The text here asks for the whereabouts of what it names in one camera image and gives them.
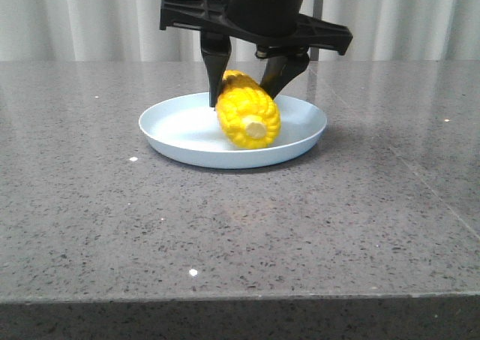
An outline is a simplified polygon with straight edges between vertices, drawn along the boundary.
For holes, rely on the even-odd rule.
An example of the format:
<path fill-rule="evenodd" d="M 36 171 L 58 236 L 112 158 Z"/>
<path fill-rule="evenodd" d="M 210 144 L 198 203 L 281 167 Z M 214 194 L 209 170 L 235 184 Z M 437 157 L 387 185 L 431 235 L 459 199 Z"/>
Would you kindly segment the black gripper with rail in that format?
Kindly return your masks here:
<path fill-rule="evenodd" d="M 231 54 L 230 38 L 256 44 L 268 59 L 260 87 L 274 99 L 310 62 L 307 53 L 277 56 L 296 48 L 347 51 L 353 36 L 345 26 L 301 14 L 303 0 L 161 0 L 160 29 L 200 32 L 208 76 L 209 106 L 216 107 Z"/>

